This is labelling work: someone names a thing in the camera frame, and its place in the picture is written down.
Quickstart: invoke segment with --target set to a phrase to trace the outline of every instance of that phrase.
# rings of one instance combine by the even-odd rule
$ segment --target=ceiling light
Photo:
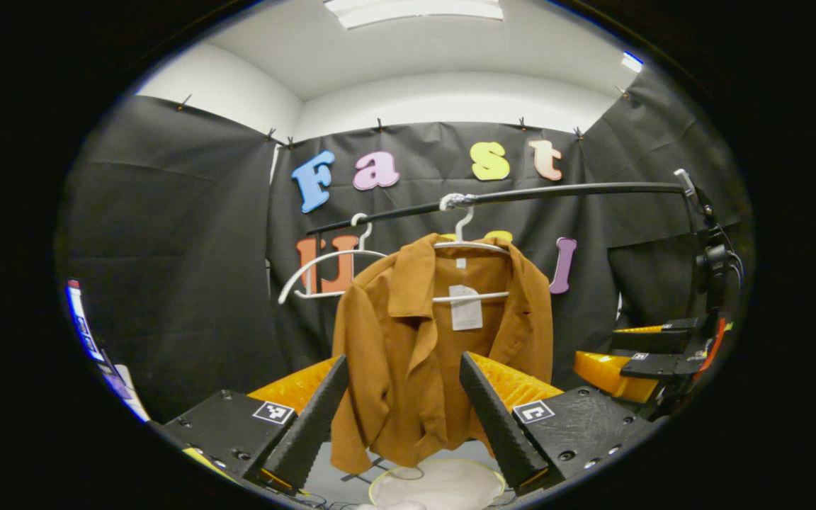
[[[499,0],[326,0],[347,29],[415,16],[472,16],[501,20]]]
[[[622,54],[622,65],[625,65],[625,67],[634,72],[641,72],[641,68],[644,67],[644,62],[635,58],[635,55],[632,55],[630,52],[624,52],[624,54]]]

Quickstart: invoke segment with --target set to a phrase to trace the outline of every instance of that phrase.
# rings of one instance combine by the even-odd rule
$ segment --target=white hanger
[[[450,193],[443,197],[443,200],[440,200],[440,210],[447,210],[453,209],[454,203],[457,200],[463,199],[465,196],[460,193]],[[453,248],[453,247],[465,247],[465,248],[482,248],[482,249],[489,249],[490,251],[498,251],[509,255],[508,249],[499,248],[499,246],[495,246],[492,244],[486,244],[482,242],[466,242],[462,236],[462,228],[470,223],[472,217],[474,217],[474,206],[469,205],[467,207],[467,214],[458,223],[455,224],[455,241],[454,242],[437,242],[434,244],[434,248]],[[505,298],[508,296],[509,293],[490,293],[490,294],[478,294],[476,296],[449,296],[449,297],[435,297],[433,299],[434,303],[453,303],[456,301],[473,301],[473,300],[489,300],[490,298]]]
[[[357,220],[360,219],[360,217],[366,217],[366,216],[367,215],[365,213],[362,213],[362,212],[359,212],[356,215],[354,215],[352,217],[352,226],[353,227],[357,226]],[[363,248],[363,242],[365,241],[365,239],[367,239],[370,236],[370,232],[372,232],[372,231],[373,231],[373,223],[367,223],[367,230],[360,236],[360,238],[358,238],[357,249],[344,249],[343,251],[335,251],[333,253],[327,253],[326,255],[323,255],[321,257],[317,257],[316,259],[313,259],[313,261],[311,261],[311,262],[307,262],[307,264],[305,264],[302,268],[299,268],[299,270],[296,271],[295,274],[293,274],[292,277],[289,278],[288,281],[285,282],[285,287],[282,287],[282,292],[279,293],[279,300],[278,300],[279,304],[285,303],[285,298],[288,297],[289,290],[291,290],[292,286],[295,285],[295,281],[298,281],[298,278],[300,278],[301,275],[304,274],[305,272],[307,272],[307,285],[305,285],[305,290],[307,291],[307,294],[301,293],[300,290],[295,290],[295,296],[298,296],[299,298],[304,298],[304,300],[315,300],[315,298],[327,298],[327,297],[330,297],[330,296],[341,296],[341,295],[343,295],[344,291],[342,291],[342,290],[337,291],[336,293],[317,293],[317,294],[311,293],[310,284],[311,284],[311,282],[313,280],[311,279],[310,268],[312,266],[314,266],[314,265],[319,264],[322,261],[326,261],[326,259],[330,259],[330,258],[333,258],[333,257],[338,257],[340,255],[347,255],[349,253],[360,254],[360,255],[376,255],[377,257],[381,257],[381,258],[385,257],[385,254],[383,254],[383,253],[380,253],[378,251],[369,251],[369,249],[364,249]]]

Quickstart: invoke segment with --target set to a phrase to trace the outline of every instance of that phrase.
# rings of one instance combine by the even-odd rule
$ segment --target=black rod
[[[684,196],[686,191],[681,184],[670,183],[599,183],[599,184],[569,184],[567,186],[554,186],[548,188],[532,188],[532,190],[498,191],[498,193],[487,193],[473,197],[473,203],[500,203],[501,201],[528,200],[540,197],[551,196],[580,196],[598,195],[605,193],[680,193]],[[404,209],[389,210],[369,216],[360,217],[356,225],[363,225],[376,220],[391,220],[393,217],[413,216],[414,214],[434,213],[440,210],[440,203],[427,203],[405,207]],[[307,234],[317,234],[339,230],[352,226],[350,220],[344,222],[331,223],[323,227],[317,227],[307,231]]]

